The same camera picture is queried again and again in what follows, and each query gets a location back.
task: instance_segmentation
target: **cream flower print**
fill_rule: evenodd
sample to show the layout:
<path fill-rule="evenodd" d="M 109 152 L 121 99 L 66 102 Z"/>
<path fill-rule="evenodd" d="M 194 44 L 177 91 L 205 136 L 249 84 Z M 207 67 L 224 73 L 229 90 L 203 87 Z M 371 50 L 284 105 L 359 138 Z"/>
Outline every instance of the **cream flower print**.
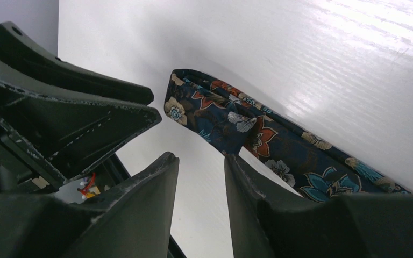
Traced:
<path fill-rule="evenodd" d="M 292 174 L 289 173 L 290 168 L 282 161 L 278 160 L 267 160 L 265 165 L 273 171 L 273 173 L 277 174 L 281 179 L 284 180 L 288 185 L 294 187 L 295 185 L 295 178 Z"/>
<path fill-rule="evenodd" d="M 309 132 L 303 132 L 302 138 L 308 141 L 309 143 L 313 144 L 319 149 L 326 150 L 326 149 L 331 149 L 332 145 L 321 138 L 315 136 L 312 133 Z"/>
<path fill-rule="evenodd" d="M 176 101 L 174 97 L 165 102 L 164 111 L 167 117 L 172 118 L 177 123 L 181 125 L 186 125 L 188 123 L 188 118 L 184 114 L 183 106 Z"/>
<path fill-rule="evenodd" d="M 250 96 L 244 94 L 243 92 L 238 95 L 238 98 L 241 99 L 243 102 L 255 107 L 258 110 L 260 110 L 262 108 L 262 104 L 255 101 L 253 98 L 251 98 Z"/>
<path fill-rule="evenodd" d="M 235 102 L 235 101 L 240 101 L 239 98 L 235 97 L 235 96 L 232 95 L 232 94 L 229 94 L 229 100 L 231 100 L 231 101 L 233 101 L 233 102 Z"/>
<path fill-rule="evenodd" d="M 249 131 L 255 125 L 255 122 L 257 122 L 257 119 L 255 117 L 249 119 L 235 112 L 229 112 L 227 118 L 229 119 L 229 122 L 236 124 L 237 131 L 242 133 Z"/>
<path fill-rule="evenodd" d="M 184 84 L 184 81 L 180 78 L 178 78 L 178 76 L 176 76 L 176 74 L 172 74 L 172 81 L 175 82 L 176 85 L 181 86 Z"/>
<path fill-rule="evenodd" d="M 393 192 L 394 190 L 399 191 L 401 187 L 395 183 L 391 178 L 381 175 L 373 168 L 365 165 L 360 160 L 354 157 L 348 157 L 344 161 L 347 165 L 358 172 L 360 176 L 370 180 L 373 184 L 382 188 L 386 192 Z"/>
<path fill-rule="evenodd" d="M 269 118 L 269 116 L 264 116 L 264 120 L 269 121 L 269 122 L 274 121 L 273 119 Z"/>

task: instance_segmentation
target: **fabric strap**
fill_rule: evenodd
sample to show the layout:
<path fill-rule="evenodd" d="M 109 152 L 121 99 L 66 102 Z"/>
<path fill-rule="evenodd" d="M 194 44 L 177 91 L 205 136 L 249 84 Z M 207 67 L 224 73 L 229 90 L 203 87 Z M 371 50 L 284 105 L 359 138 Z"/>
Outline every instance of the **fabric strap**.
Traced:
<path fill-rule="evenodd" d="M 207 74 L 174 70 L 164 112 L 222 154 L 244 146 L 302 196 L 317 202 L 349 193 L 409 190 L 330 143 Z"/>

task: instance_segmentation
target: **screw hole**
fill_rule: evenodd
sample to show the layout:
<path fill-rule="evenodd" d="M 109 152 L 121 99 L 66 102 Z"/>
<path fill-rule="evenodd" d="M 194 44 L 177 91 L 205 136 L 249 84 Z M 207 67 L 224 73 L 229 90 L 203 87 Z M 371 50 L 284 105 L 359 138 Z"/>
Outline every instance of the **screw hole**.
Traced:
<path fill-rule="evenodd" d="M 23 34 L 21 33 L 21 31 L 15 27 L 12 27 L 12 30 L 15 31 L 18 35 L 22 36 Z"/>

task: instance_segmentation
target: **floral fabric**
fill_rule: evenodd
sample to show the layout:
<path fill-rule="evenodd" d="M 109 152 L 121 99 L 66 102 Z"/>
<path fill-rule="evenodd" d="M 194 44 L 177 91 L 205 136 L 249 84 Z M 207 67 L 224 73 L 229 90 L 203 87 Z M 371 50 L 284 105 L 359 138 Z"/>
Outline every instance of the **floral fabric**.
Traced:
<path fill-rule="evenodd" d="M 244 146 L 302 196 L 314 201 L 357 192 L 409 193 L 244 92 L 204 73 L 174 70 L 164 111 L 224 155 L 238 154 Z"/>

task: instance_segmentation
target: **white corrugated surface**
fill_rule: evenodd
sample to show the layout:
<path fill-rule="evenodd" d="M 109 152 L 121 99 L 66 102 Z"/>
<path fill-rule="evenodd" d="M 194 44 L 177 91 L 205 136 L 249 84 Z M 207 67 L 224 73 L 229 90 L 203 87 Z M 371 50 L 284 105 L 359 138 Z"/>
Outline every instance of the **white corrugated surface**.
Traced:
<path fill-rule="evenodd" d="M 413 1 L 61 1 L 59 56 L 150 87 L 161 113 L 172 69 L 204 71 L 413 189 Z M 232 257 L 223 157 L 165 117 L 118 154 L 136 173 L 164 151 L 176 241 Z"/>

